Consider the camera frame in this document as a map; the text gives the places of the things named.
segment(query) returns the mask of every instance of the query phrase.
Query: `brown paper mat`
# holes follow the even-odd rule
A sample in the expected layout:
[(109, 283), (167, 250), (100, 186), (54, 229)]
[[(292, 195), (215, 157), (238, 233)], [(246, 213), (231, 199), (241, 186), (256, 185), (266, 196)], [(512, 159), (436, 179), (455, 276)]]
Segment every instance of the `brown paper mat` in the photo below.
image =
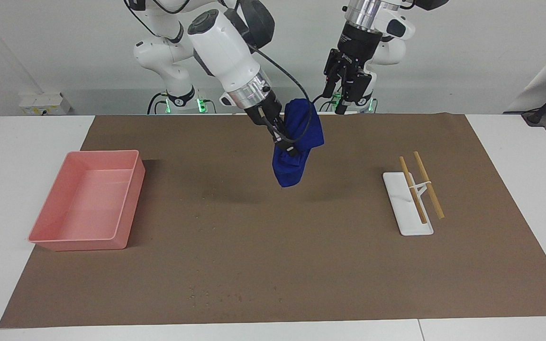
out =
[[(322, 121), (281, 189), (247, 117), (97, 117), (83, 150), (145, 160), (128, 248), (36, 247), (0, 328), (546, 315), (546, 256), (464, 116)], [(412, 151), (447, 216), (429, 237), (382, 181), (400, 155), (420, 179)]]

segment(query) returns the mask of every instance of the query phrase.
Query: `white stand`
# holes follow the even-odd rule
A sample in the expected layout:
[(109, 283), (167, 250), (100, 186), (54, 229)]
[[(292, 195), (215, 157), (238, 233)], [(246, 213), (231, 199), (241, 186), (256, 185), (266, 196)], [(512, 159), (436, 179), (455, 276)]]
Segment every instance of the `white stand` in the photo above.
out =
[(414, 186), (419, 197), (419, 205), (422, 207), (427, 218), (427, 223), (423, 224), (420, 222), (419, 213), (416, 210), (412, 195), (410, 194), (410, 188), (403, 173), (384, 173), (383, 180), (385, 181), (401, 235), (432, 235), (433, 227), (431, 226), (431, 220), (429, 219), (429, 215), (427, 215), (427, 210), (425, 210), (422, 200), (420, 200), (420, 197), (427, 190), (427, 183), (429, 181)]

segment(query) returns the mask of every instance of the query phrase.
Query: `electrical outlet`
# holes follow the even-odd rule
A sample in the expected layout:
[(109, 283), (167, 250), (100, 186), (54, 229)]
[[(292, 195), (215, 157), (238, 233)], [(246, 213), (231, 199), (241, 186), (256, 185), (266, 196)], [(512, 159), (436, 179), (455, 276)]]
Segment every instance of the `electrical outlet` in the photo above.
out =
[(61, 93), (23, 95), (20, 109), (26, 115), (67, 115), (71, 106)]

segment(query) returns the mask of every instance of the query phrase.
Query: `pink plastic container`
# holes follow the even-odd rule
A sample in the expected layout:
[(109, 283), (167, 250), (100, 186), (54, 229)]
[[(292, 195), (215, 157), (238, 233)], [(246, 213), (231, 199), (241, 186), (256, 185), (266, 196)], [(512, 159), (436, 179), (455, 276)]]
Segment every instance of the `pink plastic container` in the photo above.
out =
[(125, 248), (144, 177), (138, 151), (68, 153), (28, 241), (54, 251)]

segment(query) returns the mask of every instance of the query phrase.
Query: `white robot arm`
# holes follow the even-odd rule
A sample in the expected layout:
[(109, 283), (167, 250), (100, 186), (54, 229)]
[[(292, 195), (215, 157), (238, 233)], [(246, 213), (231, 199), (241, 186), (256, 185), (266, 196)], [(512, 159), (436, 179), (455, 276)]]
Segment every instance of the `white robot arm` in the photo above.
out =
[(370, 101), (376, 80), (373, 65), (393, 65), (406, 53), (405, 41), (414, 36), (414, 25), (399, 13), (400, 9), (418, 6), (436, 9), (448, 0), (412, 0), (403, 7), (403, 0), (350, 0), (345, 12), (345, 27), (333, 48), (324, 69), (326, 86), (321, 95), (334, 95), (341, 81), (342, 96), (336, 114), (344, 114), (347, 106), (364, 106)]
[(221, 82), (225, 89), (223, 104), (242, 108), (254, 124), (267, 126), (277, 147), (295, 155), (280, 118), (282, 105), (247, 45), (260, 48), (271, 41), (273, 18), (258, 0), (240, 2), (243, 18), (233, 9), (226, 13), (211, 9), (193, 21), (187, 32), (195, 58)]
[(168, 102), (179, 110), (197, 108), (195, 88), (186, 68), (176, 64), (193, 57), (193, 45), (186, 37), (177, 13), (193, 11), (217, 0), (129, 0), (128, 8), (142, 12), (145, 26), (154, 34), (134, 47), (140, 65), (164, 80)]

